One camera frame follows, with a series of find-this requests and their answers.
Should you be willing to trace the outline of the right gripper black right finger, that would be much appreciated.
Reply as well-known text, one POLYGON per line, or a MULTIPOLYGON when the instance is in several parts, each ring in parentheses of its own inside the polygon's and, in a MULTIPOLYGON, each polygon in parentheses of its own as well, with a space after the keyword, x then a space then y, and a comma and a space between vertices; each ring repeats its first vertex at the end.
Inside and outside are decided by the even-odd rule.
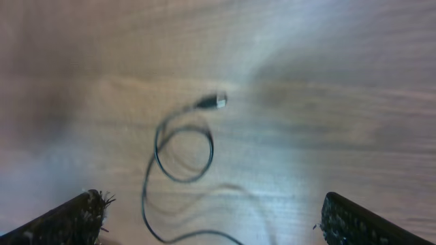
POLYGON ((433 245, 336 192, 324 198, 319 227, 329 245, 433 245))

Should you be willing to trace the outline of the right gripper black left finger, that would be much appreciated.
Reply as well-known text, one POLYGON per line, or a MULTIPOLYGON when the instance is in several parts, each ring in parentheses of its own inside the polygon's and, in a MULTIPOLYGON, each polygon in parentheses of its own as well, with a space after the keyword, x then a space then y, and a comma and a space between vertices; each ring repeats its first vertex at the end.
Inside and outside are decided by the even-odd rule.
POLYGON ((95 189, 1 236, 1 245, 96 245, 113 196, 95 189))

